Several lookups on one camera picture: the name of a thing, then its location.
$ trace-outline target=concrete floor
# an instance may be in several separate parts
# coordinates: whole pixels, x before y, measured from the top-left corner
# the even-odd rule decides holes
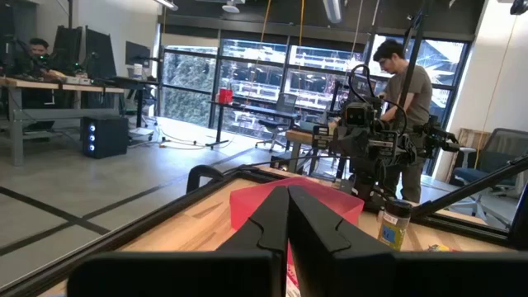
[[[180,121],[160,119],[158,127],[166,135],[199,144],[215,141],[215,130]],[[222,135],[230,143],[215,150],[149,144],[101,160],[80,154],[74,141],[78,136],[62,136],[48,143],[25,143],[24,167],[13,167],[8,146],[0,144],[0,287],[178,199],[195,165],[224,171],[270,160],[269,146],[254,148],[257,139]],[[330,165],[326,159],[317,171],[331,172]],[[445,193],[424,187],[422,201]]]

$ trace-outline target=office chair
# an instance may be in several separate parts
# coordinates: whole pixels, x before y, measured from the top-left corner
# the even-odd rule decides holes
[[[470,153],[476,152],[476,149],[461,148],[460,151],[464,153],[464,161],[462,162],[462,167],[455,168],[453,173],[455,174],[455,178],[464,184],[477,181],[505,166],[508,161],[525,154],[528,152],[527,148],[528,132],[497,128],[492,132],[488,142],[479,153],[476,169],[468,168],[468,156]],[[476,199],[470,197],[473,201],[461,201],[453,204],[451,207],[470,208],[473,210],[472,216],[478,216],[481,219],[486,219],[486,214],[490,214],[509,229],[512,219],[506,218],[497,211],[483,205],[481,199],[483,195],[518,197],[521,194],[525,182],[525,174],[521,172],[516,177],[510,177],[497,185],[480,191]]]
[[[296,95],[281,93],[279,94],[279,99],[277,100],[276,110],[293,113],[295,111],[296,101]],[[272,120],[258,120],[258,124],[263,125],[268,131],[271,132],[271,139],[257,142],[255,144],[255,148],[258,146],[258,144],[271,144],[270,153],[273,151],[275,143],[280,145],[282,148],[285,148],[285,145],[278,142],[276,138],[279,133],[286,131],[290,124],[281,123],[275,120],[275,117]]]

